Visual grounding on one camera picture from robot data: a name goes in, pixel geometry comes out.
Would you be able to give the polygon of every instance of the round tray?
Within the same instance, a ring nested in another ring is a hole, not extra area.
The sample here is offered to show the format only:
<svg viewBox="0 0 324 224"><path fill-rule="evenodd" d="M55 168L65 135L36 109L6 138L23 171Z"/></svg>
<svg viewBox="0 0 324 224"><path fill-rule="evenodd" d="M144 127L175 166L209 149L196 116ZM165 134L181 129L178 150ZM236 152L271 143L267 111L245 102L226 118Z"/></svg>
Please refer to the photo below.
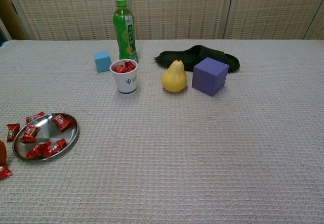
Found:
<svg viewBox="0 0 324 224"><path fill-rule="evenodd" d="M64 118L70 120L72 123L70 124L69 128L67 128L64 131L60 131L59 127L57 126L56 123L51 121L53 117L55 117L57 114L62 114ZM37 118L33 120L32 122L29 123L29 125L35 125L40 127L40 130L38 131L36 137L35 137L35 142L33 143L24 143L20 141L20 138L24 135L26 131L26 126L23 127L19 133L17 134L14 142L13 142L13 151L15 155L20 158L21 160L24 161L31 161L31 162L37 162L37 161L44 161L47 159L50 159L52 157L55 157L62 152L64 152L76 139L76 136L78 134L78 124L75 118L73 118L69 114L64 114L64 113L53 113L53 114L48 114L45 116L42 116L40 118ZM44 142L44 141L50 141L52 144L54 144L56 141L59 139L65 138L66 145L65 147L57 152L56 154L50 156L50 157L45 157L45 156L40 156L40 157L35 157L33 159L26 158L27 153L39 142Z"/></svg>

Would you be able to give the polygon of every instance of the purple foam block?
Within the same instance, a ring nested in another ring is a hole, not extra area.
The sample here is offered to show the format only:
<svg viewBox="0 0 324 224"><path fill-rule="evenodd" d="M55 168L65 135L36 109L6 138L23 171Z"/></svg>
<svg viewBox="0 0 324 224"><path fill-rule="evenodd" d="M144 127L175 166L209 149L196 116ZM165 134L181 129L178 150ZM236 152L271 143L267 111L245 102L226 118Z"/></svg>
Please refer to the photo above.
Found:
<svg viewBox="0 0 324 224"><path fill-rule="evenodd" d="M206 58L193 68L192 87L213 96L226 80L228 65Z"/></svg>

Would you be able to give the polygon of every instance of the cup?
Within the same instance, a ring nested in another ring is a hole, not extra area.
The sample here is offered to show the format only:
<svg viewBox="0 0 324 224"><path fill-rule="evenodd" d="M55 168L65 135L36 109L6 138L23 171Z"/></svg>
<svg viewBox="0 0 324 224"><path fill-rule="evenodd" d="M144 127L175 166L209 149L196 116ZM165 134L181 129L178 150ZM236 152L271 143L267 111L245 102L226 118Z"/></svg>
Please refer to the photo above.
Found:
<svg viewBox="0 0 324 224"><path fill-rule="evenodd" d="M135 66L135 69L125 73L118 73L112 70L114 66L124 65L126 61L132 62L132 64ZM113 75L113 78L115 79L117 90L121 94L131 94L135 92L137 87L137 81L136 81L137 67L138 66L136 61L130 59L118 60L110 65L109 69Z"/></svg>

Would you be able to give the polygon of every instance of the blue block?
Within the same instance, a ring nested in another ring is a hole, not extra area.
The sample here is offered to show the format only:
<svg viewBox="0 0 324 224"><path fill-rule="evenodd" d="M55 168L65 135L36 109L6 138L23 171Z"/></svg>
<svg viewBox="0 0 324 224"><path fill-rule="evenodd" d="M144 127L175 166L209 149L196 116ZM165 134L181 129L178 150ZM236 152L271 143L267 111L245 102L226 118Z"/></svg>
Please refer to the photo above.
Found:
<svg viewBox="0 0 324 224"><path fill-rule="evenodd" d="M108 51L94 52L93 58L95 60L98 72L109 71L111 59Z"/></svg>
<svg viewBox="0 0 324 224"><path fill-rule="evenodd" d="M192 87L213 96L225 85L227 71L227 64L206 58L193 68Z"/></svg>

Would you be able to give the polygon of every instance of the bottle cap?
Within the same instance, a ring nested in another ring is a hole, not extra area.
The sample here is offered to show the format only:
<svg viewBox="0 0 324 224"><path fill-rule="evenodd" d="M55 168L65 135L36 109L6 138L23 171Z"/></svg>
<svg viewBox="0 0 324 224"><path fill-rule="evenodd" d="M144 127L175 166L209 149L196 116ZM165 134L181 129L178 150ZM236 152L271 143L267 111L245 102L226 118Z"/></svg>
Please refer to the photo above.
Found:
<svg viewBox="0 0 324 224"><path fill-rule="evenodd" d="M116 0L117 7L127 7L127 0Z"/></svg>

